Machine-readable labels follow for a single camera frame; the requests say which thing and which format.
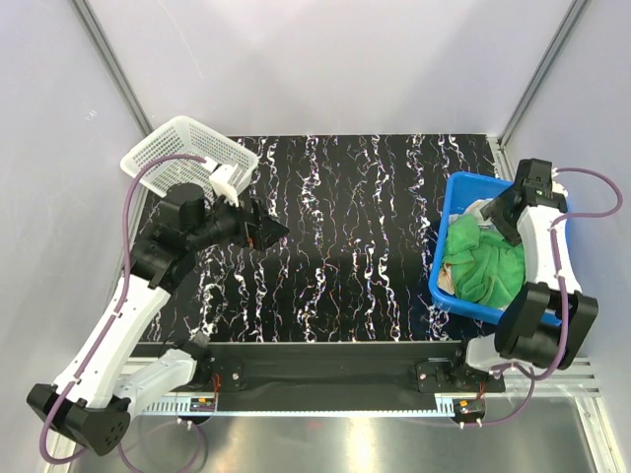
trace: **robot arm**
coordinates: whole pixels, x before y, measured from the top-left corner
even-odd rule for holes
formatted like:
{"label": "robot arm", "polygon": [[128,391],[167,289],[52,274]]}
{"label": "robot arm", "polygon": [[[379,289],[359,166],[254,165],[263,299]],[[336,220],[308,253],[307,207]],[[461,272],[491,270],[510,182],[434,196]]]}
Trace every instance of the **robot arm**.
{"label": "robot arm", "polygon": [[[158,222],[131,250],[129,291],[122,309],[115,312],[123,278],[79,354],[53,384],[35,385],[27,399],[44,420],[64,387],[74,382],[51,427],[98,455],[115,448],[146,406],[178,386],[202,388],[211,378],[212,358],[203,336],[177,344],[132,376],[120,375],[147,325],[194,268],[195,253],[226,242],[264,250],[288,232],[256,199],[245,207],[222,196],[207,213],[203,189],[191,183],[172,186],[157,214]],[[100,337],[100,347],[77,379],[77,368]]]}
{"label": "robot arm", "polygon": [[[446,377],[458,389],[488,380],[489,371],[510,361],[548,368],[557,355],[561,327],[545,323],[547,311],[561,318],[561,294],[550,244],[552,223],[567,212],[565,196],[555,192],[552,164],[523,160],[513,185],[487,204],[482,216],[491,219],[512,245],[524,243],[526,281],[507,307],[494,335],[470,340],[452,360]],[[557,225],[559,256],[569,298],[569,326],[565,354],[559,369],[576,357],[594,320],[596,299],[581,292],[570,263],[565,222]]]}

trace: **white panel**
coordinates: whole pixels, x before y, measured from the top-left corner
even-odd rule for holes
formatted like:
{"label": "white panel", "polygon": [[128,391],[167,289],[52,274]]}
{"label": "white panel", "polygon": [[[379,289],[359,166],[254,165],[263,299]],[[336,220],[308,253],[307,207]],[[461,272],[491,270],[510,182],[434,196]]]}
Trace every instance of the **white panel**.
{"label": "white panel", "polygon": [[154,125],[499,134],[570,0],[91,0]]}
{"label": "white panel", "polygon": [[[509,146],[522,158],[606,173],[627,197],[631,191],[631,3],[592,2]],[[577,211],[615,203],[593,178],[559,177]],[[575,274],[600,314],[585,346],[601,385],[618,445],[631,465],[631,200],[614,217],[568,224]]]}
{"label": "white panel", "polygon": [[2,471],[35,472],[42,422],[27,406],[105,308],[141,135],[67,0],[10,0],[0,15]]}

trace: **black marble surface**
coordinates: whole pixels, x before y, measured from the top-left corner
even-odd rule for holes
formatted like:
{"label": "black marble surface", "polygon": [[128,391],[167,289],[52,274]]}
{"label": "black marble surface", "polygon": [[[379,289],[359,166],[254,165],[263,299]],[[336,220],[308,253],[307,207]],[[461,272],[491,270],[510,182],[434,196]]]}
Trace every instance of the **black marble surface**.
{"label": "black marble surface", "polygon": [[[253,192],[291,232],[265,253],[200,253],[142,341],[197,330],[233,342],[446,340],[492,330],[436,309],[428,289],[447,178],[495,172],[484,135],[236,140],[260,157]],[[140,231],[156,201],[147,198]]]}

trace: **black mounting bracket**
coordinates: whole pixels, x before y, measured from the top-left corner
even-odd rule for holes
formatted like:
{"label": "black mounting bracket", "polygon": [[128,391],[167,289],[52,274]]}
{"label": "black mounting bracket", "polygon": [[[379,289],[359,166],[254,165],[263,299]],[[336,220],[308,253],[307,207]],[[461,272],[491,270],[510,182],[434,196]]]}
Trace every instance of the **black mounting bracket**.
{"label": "black mounting bracket", "polygon": [[450,360],[429,359],[416,365],[416,381],[418,390],[423,394],[437,394],[442,392],[476,393],[480,389],[480,382],[484,383],[485,392],[505,392],[504,379],[482,373],[481,376],[463,377],[458,373],[454,376],[455,368]]}

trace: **metal floor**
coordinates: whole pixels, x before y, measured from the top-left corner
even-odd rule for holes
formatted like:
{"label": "metal floor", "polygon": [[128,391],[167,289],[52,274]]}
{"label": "metal floor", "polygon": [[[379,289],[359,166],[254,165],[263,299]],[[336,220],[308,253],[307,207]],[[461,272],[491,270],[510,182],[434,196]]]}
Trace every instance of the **metal floor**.
{"label": "metal floor", "polygon": [[[514,409],[502,398],[489,399],[488,407],[489,418]],[[164,422],[143,416],[132,424],[124,444],[138,469],[173,473],[194,452],[196,435],[175,423],[138,442]],[[461,431],[446,419],[216,417],[203,432],[191,472],[597,471],[571,398],[535,398],[515,421],[481,430]],[[114,452],[87,454],[70,471],[129,470]]]}

